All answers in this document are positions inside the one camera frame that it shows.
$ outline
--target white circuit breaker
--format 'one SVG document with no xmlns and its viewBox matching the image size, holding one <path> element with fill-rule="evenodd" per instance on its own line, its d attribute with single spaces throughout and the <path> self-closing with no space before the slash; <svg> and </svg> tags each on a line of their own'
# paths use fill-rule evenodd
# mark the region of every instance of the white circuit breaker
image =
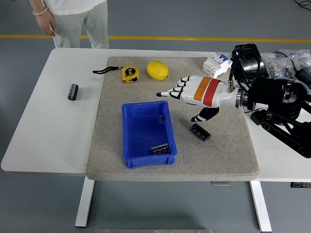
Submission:
<svg viewBox="0 0 311 233">
<path fill-rule="evenodd" d="M 226 73 L 231 67 L 232 61 L 219 52 L 213 52 L 203 64 L 203 71 L 211 78 L 217 78 Z"/>
</svg>

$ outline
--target white robotic hand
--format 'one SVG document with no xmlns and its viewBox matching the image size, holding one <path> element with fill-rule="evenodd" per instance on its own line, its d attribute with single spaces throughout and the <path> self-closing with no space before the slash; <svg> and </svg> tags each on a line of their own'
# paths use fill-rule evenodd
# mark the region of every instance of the white robotic hand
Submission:
<svg viewBox="0 0 311 233">
<path fill-rule="evenodd" d="M 237 93 L 237 88 L 229 93 L 228 84 L 223 81 L 192 75 L 182 78 L 174 88 L 156 95 L 204 106 L 201 113 L 193 117 L 191 121 L 206 121 L 218 114 L 219 107 L 222 105 L 236 108 Z"/>
</svg>

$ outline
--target plastic bag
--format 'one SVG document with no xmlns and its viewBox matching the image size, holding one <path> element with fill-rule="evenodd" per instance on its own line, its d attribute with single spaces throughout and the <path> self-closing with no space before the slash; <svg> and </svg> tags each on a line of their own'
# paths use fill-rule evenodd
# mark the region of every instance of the plastic bag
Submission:
<svg viewBox="0 0 311 233">
<path fill-rule="evenodd" d="M 310 50 L 285 50 L 280 52 L 286 54 L 294 63 L 296 70 L 304 69 L 311 75 L 311 54 Z"/>
<path fill-rule="evenodd" d="M 263 57 L 269 77 L 271 79 L 285 77 L 290 78 L 289 72 L 293 71 L 293 64 L 289 58 L 281 53 L 267 53 Z"/>
</svg>

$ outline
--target blue crate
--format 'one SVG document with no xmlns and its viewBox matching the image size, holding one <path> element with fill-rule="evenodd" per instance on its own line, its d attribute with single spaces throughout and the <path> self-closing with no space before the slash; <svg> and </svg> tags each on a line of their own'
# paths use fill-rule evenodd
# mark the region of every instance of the blue crate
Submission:
<svg viewBox="0 0 311 233">
<path fill-rule="evenodd" d="M 128 168 L 175 163 L 177 147 L 167 101 L 122 105 L 123 157 Z M 151 148 L 168 144 L 168 154 L 153 154 Z"/>
</svg>

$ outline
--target yellow lemon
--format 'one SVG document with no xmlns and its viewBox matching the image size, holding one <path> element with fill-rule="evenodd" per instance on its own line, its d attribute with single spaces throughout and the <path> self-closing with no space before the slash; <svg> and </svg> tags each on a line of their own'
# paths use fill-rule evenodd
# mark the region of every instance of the yellow lemon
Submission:
<svg viewBox="0 0 311 233">
<path fill-rule="evenodd" d="M 160 61 L 152 61 L 147 65 L 147 73 L 156 80 L 164 80 L 169 76 L 169 69 Z"/>
</svg>

